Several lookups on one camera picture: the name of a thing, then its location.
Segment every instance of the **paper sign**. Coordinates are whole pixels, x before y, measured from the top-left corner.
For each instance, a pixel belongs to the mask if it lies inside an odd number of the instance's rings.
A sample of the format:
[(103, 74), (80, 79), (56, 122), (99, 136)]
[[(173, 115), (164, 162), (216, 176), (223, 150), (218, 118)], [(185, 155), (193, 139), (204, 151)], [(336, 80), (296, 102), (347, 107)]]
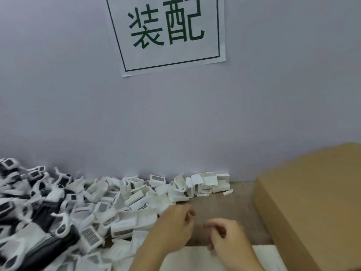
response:
[(106, 0), (122, 75), (226, 60), (224, 0)]

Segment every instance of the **black border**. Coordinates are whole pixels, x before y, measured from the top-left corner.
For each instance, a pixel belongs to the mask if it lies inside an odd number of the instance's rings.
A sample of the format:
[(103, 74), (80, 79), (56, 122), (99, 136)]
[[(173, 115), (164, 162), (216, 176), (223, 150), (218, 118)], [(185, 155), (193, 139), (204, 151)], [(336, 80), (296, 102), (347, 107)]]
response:
[[(110, 14), (110, 16), (111, 16), (111, 8), (109, 7), (109, 2), (108, 2), (108, 0), (106, 0), (106, 3), (107, 3), (107, 5), (108, 5), (109, 14)], [(196, 61), (202, 61), (202, 60), (219, 58), (219, 57), (221, 56), (220, 46), (219, 46), (219, 13), (218, 13), (218, 0), (217, 0), (218, 56), (215, 56), (215, 57), (203, 58), (203, 59), (196, 59), (196, 60), (185, 61), (185, 62), (178, 62), (178, 63), (167, 63), (166, 65), (149, 66), (149, 67), (147, 67), (147, 68), (138, 68), (138, 69), (129, 69), (129, 70), (127, 70), (126, 67), (125, 67), (125, 63), (124, 63), (122, 51), (121, 51), (121, 49), (120, 49), (119, 40), (118, 40), (117, 32), (115, 31), (115, 26), (114, 26), (114, 22), (113, 22), (113, 17), (112, 17), (112, 16), (111, 16), (111, 23), (112, 23), (112, 25), (113, 25), (115, 37), (116, 37), (116, 39), (117, 39), (117, 43), (118, 43), (118, 47), (119, 47), (119, 51), (120, 51), (120, 56), (122, 56), (122, 61), (123, 61), (123, 66), (124, 66), (125, 72), (142, 70), (142, 69), (149, 69), (149, 68), (159, 68), (159, 67), (161, 67), (161, 66), (177, 65), (177, 64), (180, 64), (180, 63), (190, 63), (190, 62), (196, 62)]]

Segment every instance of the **pile of plastic parts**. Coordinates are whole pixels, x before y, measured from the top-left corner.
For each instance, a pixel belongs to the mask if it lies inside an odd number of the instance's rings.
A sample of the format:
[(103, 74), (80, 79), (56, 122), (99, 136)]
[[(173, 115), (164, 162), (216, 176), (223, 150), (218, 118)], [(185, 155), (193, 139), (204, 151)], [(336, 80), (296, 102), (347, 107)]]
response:
[(222, 191), (232, 192), (229, 174), (87, 179), (0, 159), (1, 269), (128, 271), (169, 205)]

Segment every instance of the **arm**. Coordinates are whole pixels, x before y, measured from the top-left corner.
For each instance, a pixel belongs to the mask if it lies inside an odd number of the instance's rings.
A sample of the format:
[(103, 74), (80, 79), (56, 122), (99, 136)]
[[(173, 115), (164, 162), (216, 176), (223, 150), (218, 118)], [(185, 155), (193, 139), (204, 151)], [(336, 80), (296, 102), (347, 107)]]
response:
[(129, 271), (158, 271), (165, 257), (191, 238), (195, 215), (189, 204), (169, 206), (136, 252)]
[(242, 227), (233, 220), (214, 218), (210, 227), (211, 249), (230, 271), (264, 271)]

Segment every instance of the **table surface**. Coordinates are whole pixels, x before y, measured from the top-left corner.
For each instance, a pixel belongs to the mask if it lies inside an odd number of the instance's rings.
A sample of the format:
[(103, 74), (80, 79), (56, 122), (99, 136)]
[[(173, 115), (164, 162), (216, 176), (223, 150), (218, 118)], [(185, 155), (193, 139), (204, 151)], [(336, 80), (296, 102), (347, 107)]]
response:
[(224, 196), (222, 192), (209, 197), (194, 197), (190, 203), (195, 209), (196, 225), (188, 246), (208, 245), (207, 230), (202, 224), (211, 218), (227, 218), (239, 222), (252, 245), (268, 245), (273, 241), (253, 203), (254, 182), (231, 182), (233, 193)]

